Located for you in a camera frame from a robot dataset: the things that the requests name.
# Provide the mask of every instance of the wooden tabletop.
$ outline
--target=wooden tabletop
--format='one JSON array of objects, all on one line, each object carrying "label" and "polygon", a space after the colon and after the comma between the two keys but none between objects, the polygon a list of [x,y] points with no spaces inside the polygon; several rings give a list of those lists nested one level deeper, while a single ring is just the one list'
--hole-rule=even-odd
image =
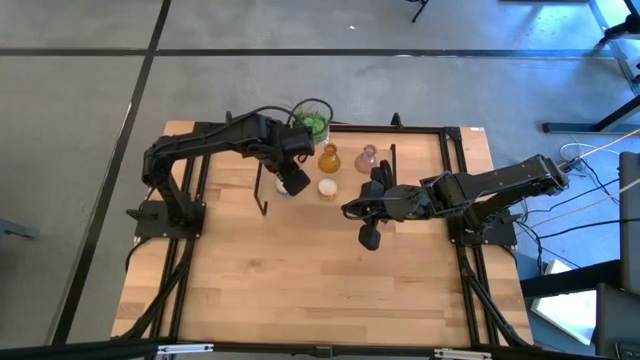
[{"label": "wooden tabletop", "polygon": [[[190,132],[193,124],[168,122],[165,134]],[[491,170],[484,130],[461,132],[469,172]],[[193,255],[181,340],[469,346],[458,265],[445,221],[390,222],[379,228],[380,249],[370,252],[358,242],[361,223],[344,219],[339,209],[367,181],[354,169],[358,149],[375,144],[381,160],[395,144],[398,183],[417,185],[443,170],[438,137],[333,132],[331,141],[342,160],[332,175],[340,186],[336,199],[317,196],[318,177],[323,176],[316,165],[320,150],[304,164],[312,184],[298,197],[276,194],[272,175],[263,172],[260,196],[269,201],[266,216],[253,198],[257,160],[232,152],[211,157],[205,225]],[[453,146],[450,153],[455,159]],[[184,161],[176,163],[178,183],[183,172]],[[128,330],[156,295],[167,244],[167,239],[152,239],[131,259],[113,335]],[[498,247],[484,246],[484,251],[492,298],[518,334],[531,341],[513,258]],[[172,304],[171,298],[161,334],[168,333]],[[481,309],[476,299],[486,342]]]}]

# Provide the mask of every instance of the concrete floor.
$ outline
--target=concrete floor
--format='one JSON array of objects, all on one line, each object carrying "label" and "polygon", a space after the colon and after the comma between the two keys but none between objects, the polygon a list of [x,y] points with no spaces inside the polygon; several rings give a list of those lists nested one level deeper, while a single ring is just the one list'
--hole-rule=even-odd
[{"label": "concrete floor", "polygon": [[[0,47],[144,48],[160,3],[5,0],[0,2]],[[417,24],[409,21],[416,4],[376,0],[367,5],[356,0],[175,1],[160,47],[589,49],[601,37],[583,3],[432,0]],[[620,3],[600,6],[612,24],[626,11]],[[625,46],[634,49],[633,43]],[[0,57],[0,150],[5,154],[0,218],[42,232],[37,240],[0,241],[0,347],[46,341],[140,64],[137,57]],[[329,101],[336,120],[349,123],[387,124],[397,111],[405,124],[484,127],[494,165],[505,166],[536,153],[560,159],[559,147],[572,140],[543,134],[542,122],[597,121],[633,94],[617,63],[608,59],[156,58],[71,341],[109,336],[135,225],[124,210],[144,196],[141,155],[164,123],[222,121],[226,110],[240,113],[308,96]],[[595,145],[612,139],[577,138]],[[640,141],[612,148],[638,151]],[[601,152],[589,162],[603,182],[617,177],[615,155]],[[571,179],[571,189],[561,197],[532,199],[529,207],[547,208],[594,187],[589,178]],[[554,214],[603,193],[590,195]],[[532,217],[530,223],[547,216]],[[541,226],[539,232],[617,216],[616,205],[605,202],[568,221]],[[521,254],[535,256],[529,239],[519,242]],[[575,232],[549,239],[545,246],[589,265],[618,257],[618,230],[606,226]],[[552,258],[545,254],[545,260]],[[536,339],[544,335],[534,327]]]}]

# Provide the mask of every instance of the gray floor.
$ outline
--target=gray floor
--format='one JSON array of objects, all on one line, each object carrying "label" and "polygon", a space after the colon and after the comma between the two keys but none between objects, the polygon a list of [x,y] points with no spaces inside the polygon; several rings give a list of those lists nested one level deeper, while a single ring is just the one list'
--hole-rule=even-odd
[{"label": "gray floor", "polygon": [[[432,0],[415,25],[409,19],[416,4],[367,4],[175,1],[160,46],[589,49],[601,36],[584,3]],[[607,4],[601,7],[608,21],[624,17],[623,6]],[[159,7],[157,0],[5,0],[0,2],[0,47],[144,48]],[[631,52],[633,43],[628,47]],[[0,58],[0,218],[42,231],[37,240],[0,241],[0,347],[46,341],[140,64],[140,58]],[[308,96],[329,101],[336,119],[350,123],[387,124],[397,111],[405,124],[484,127],[495,166],[505,166],[536,153],[560,159],[559,147],[573,140],[543,134],[542,122],[596,121],[633,94],[617,63],[606,59],[156,58],[72,341],[109,336],[134,228],[124,210],[136,207],[144,196],[141,155],[164,123],[221,121],[226,110],[239,113],[265,104],[292,104]],[[577,138],[596,145],[612,139]],[[639,145],[636,138],[612,149],[638,151]],[[571,150],[575,155],[577,149]],[[589,162],[603,181],[617,177],[615,155],[601,152]],[[561,197],[533,199],[529,207],[546,208],[594,186],[590,178],[571,179],[571,189]],[[554,214],[597,200],[603,193],[591,195]],[[567,221],[541,226],[539,232],[613,219],[617,211],[607,201]],[[530,223],[545,218],[532,217]],[[581,266],[589,265],[617,258],[618,231],[607,226],[576,232],[549,239],[545,246]],[[536,254],[526,237],[520,237],[518,251]],[[545,254],[545,260],[552,258]]]}]

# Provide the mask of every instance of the orange bottle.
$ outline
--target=orange bottle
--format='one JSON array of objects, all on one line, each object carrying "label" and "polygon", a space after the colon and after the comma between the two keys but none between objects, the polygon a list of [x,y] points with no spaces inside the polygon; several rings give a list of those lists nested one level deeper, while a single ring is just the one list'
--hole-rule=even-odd
[{"label": "orange bottle", "polygon": [[324,153],[318,159],[320,170],[332,174],[340,169],[340,158],[338,157],[338,147],[329,143],[324,147]]}]

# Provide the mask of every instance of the wooden table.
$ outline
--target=wooden table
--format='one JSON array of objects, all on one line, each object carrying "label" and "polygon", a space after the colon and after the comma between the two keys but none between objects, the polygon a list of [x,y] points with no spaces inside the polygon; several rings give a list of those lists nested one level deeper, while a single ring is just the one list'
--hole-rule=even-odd
[{"label": "wooden table", "polygon": [[[165,134],[190,132],[193,124],[168,122]],[[461,132],[469,172],[492,169],[484,130]],[[437,136],[334,132],[331,140],[342,160],[334,176],[341,186],[337,199],[326,202],[316,195],[320,152],[305,163],[312,184],[296,198],[275,194],[272,175],[263,175],[260,195],[269,201],[266,216],[253,198],[257,160],[232,152],[212,156],[205,225],[193,256],[181,340],[469,346],[458,265],[445,221],[390,222],[380,227],[380,249],[370,252],[357,239],[361,222],[344,219],[339,210],[367,181],[353,168],[363,145],[375,144],[380,160],[396,144],[398,183],[418,184],[443,170]],[[450,153],[455,159],[453,146]],[[183,172],[184,162],[176,163],[178,183]],[[156,295],[167,243],[152,239],[133,256],[113,335],[128,330]],[[513,258],[498,247],[484,250],[492,298],[518,334],[531,341]],[[168,333],[172,302],[161,334]],[[486,342],[477,299],[476,312]]]}]

